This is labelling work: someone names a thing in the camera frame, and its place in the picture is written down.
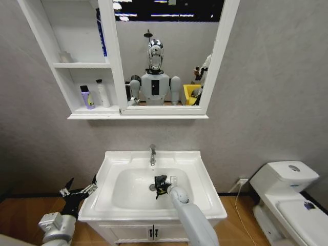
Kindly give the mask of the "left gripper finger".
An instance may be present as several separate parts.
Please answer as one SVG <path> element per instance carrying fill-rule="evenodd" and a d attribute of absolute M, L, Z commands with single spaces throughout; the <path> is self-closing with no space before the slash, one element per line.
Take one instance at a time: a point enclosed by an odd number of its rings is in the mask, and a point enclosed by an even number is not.
<path fill-rule="evenodd" d="M 95 174 L 90 185 L 85 187 L 81 193 L 86 197 L 90 196 L 97 189 L 97 175 Z"/>
<path fill-rule="evenodd" d="M 71 178 L 66 184 L 65 186 L 60 189 L 59 193 L 61 194 L 61 196 L 68 196 L 70 195 L 70 191 L 69 189 L 71 188 L 72 184 L 73 184 L 74 178 Z"/>

